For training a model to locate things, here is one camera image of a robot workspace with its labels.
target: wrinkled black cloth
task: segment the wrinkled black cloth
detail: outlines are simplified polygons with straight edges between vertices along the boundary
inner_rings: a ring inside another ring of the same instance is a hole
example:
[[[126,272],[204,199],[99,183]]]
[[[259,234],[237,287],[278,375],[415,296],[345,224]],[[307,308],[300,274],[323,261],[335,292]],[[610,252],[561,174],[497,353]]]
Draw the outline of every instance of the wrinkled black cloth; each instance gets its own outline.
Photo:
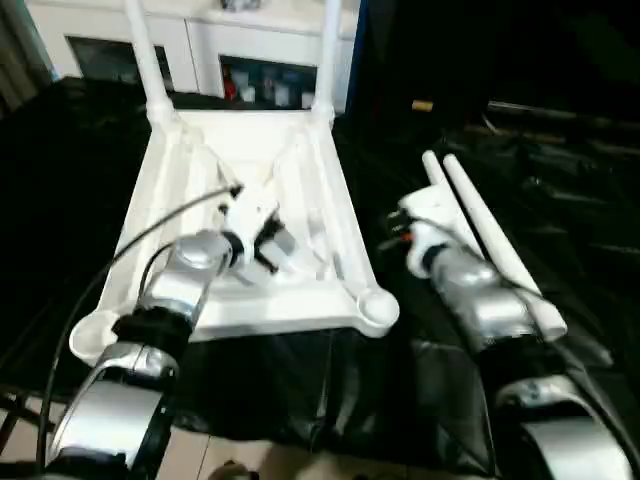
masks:
[[[173,100],[177,108],[240,108],[200,95]],[[70,79],[0,123],[5,178],[13,183],[5,205],[15,205],[5,233],[13,287],[0,338],[4,389],[42,390],[65,314],[113,254],[148,135],[140,90]],[[372,138],[342,120],[334,138],[379,283],[400,302],[398,324],[382,339],[342,329],[190,345],[177,424],[492,475],[482,382],[455,320],[428,284],[406,271],[402,252],[376,248],[386,239],[386,213],[428,184],[422,150]],[[637,442],[637,167],[466,134],[435,146],[458,154],[543,293],[572,312],[561,347],[575,361],[575,377],[603,397],[599,404],[621,434]],[[22,198],[10,193],[16,191]],[[57,397],[70,398],[87,372],[65,351]]]

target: white plastic rod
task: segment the white plastic rod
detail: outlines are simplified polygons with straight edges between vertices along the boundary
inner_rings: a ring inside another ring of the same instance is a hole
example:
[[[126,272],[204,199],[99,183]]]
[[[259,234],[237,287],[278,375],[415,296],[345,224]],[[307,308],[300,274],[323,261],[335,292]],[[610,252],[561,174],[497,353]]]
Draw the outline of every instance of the white plastic rod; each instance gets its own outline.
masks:
[[[156,51],[149,36],[145,14],[140,0],[124,0],[131,26],[133,51],[147,96],[147,118],[152,125],[167,125],[174,114],[173,104],[164,88]]]
[[[518,253],[500,228],[500,224],[489,207],[484,203],[458,159],[454,155],[447,155],[444,158],[444,167],[496,267],[508,279],[540,293],[538,285],[520,260]],[[567,324],[555,306],[525,290],[521,290],[521,292],[547,340],[556,340],[567,333]]]
[[[340,34],[341,0],[325,0],[322,27],[322,52],[316,78],[313,112],[333,121],[333,77],[336,70],[336,52]]]
[[[462,240],[478,255],[481,257],[482,250],[480,250],[480,246],[478,245],[478,241],[476,237],[473,235],[473,231],[467,222],[467,219],[458,204],[458,199],[453,194],[453,190],[451,190],[451,185],[449,185],[449,180],[447,180],[442,167],[440,167],[440,162],[438,162],[438,158],[435,153],[431,150],[427,150],[422,155],[422,163],[424,164],[424,168],[427,171],[427,176],[429,177],[429,181],[431,185],[441,185],[441,188],[446,192],[447,195],[451,197],[451,201],[456,206],[456,213],[454,214],[453,219],[453,228],[455,231],[462,237]]]

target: white pole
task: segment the white pole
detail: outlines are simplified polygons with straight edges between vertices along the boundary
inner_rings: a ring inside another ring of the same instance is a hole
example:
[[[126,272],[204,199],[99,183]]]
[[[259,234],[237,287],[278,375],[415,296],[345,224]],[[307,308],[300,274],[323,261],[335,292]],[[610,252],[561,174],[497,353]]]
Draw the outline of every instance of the white pole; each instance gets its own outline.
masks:
[[[173,104],[164,89],[164,80],[149,36],[144,10],[140,0],[124,0],[124,4],[131,26],[133,51],[147,96],[147,118],[151,125],[166,126],[174,115]]]
[[[322,27],[322,53],[316,77],[313,113],[328,122],[333,121],[333,77],[336,70],[338,35],[340,34],[341,0],[325,0]]]
[[[429,177],[431,185],[441,185],[441,188],[446,192],[447,195],[449,195],[451,199],[453,199],[453,203],[456,205],[456,212],[454,213],[453,220],[454,230],[458,232],[458,234],[465,242],[467,242],[469,247],[471,247],[474,252],[483,257],[482,250],[478,245],[478,241],[476,240],[476,237],[473,234],[473,231],[471,230],[469,222],[467,222],[464,213],[462,213],[460,204],[458,203],[453,190],[451,190],[451,185],[449,185],[449,181],[447,180],[444,171],[440,167],[440,163],[438,163],[436,154],[433,153],[432,150],[427,150],[422,155],[422,163],[424,164],[424,168],[427,171],[427,176]]]

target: red object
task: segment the red object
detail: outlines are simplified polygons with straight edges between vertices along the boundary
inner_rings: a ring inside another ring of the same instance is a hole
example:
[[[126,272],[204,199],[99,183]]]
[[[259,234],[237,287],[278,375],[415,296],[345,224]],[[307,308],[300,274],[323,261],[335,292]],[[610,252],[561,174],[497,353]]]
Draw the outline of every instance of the red object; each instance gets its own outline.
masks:
[[[222,67],[222,78],[224,80],[224,98],[226,100],[235,100],[238,96],[236,84],[231,80],[231,74],[228,67]]]

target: white cabinet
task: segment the white cabinet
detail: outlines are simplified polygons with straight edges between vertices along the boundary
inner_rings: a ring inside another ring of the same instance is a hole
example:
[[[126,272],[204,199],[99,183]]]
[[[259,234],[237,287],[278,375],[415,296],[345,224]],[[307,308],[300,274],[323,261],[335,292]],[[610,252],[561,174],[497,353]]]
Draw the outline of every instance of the white cabinet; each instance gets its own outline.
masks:
[[[123,11],[38,3],[27,6],[60,77],[135,81],[137,68]],[[167,86],[197,92],[185,21],[149,15],[147,24]]]
[[[187,22],[200,91],[224,97],[221,57],[317,67],[320,34],[276,32],[236,25]],[[334,76],[334,106],[344,111],[349,87],[353,40],[340,40]]]
[[[60,77],[137,81],[122,1],[27,0]],[[359,3],[343,0],[333,92],[338,112],[344,111],[347,100]],[[292,87],[297,103],[291,107],[298,108],[302,91],[313,90],[320,61],[321,0],[267,0],[258,10],[240,13],[223,10],[220,0],[143,0],[143,4],[168,87],[224,97],[221,59],[231,59],[249,69],[253,62],[276,71],[281,83],[296,75],[304,77],[300,82],[304,88]],[[255,75],[252,84],[260,99],[262,83]]]

